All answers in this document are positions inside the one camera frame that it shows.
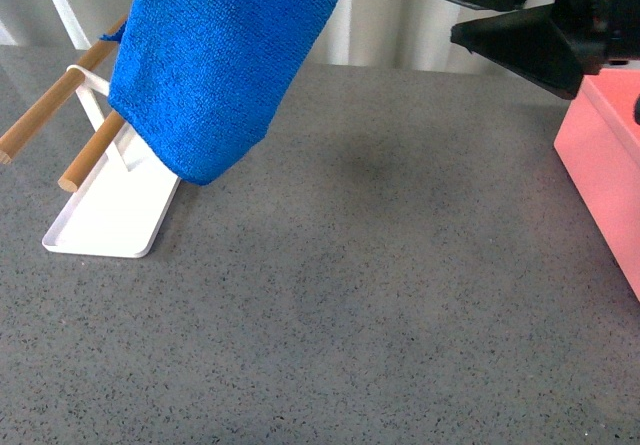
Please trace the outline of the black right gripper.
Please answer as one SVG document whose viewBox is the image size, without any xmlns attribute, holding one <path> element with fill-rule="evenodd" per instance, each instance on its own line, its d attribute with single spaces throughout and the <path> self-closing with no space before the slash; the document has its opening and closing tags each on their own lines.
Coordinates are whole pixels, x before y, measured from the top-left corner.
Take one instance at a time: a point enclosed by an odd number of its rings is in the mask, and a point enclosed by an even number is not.
<svg viewBox="0 0 640 445">
<path fill-rule="evenodd" d="M 475 10 L 512 11 L 525 0 L 447 0 Z M 555 0 L 459 23 L 450 40 L 566 100 L 584 74 L 639 59 L 639 0 Z"/>
</svg>

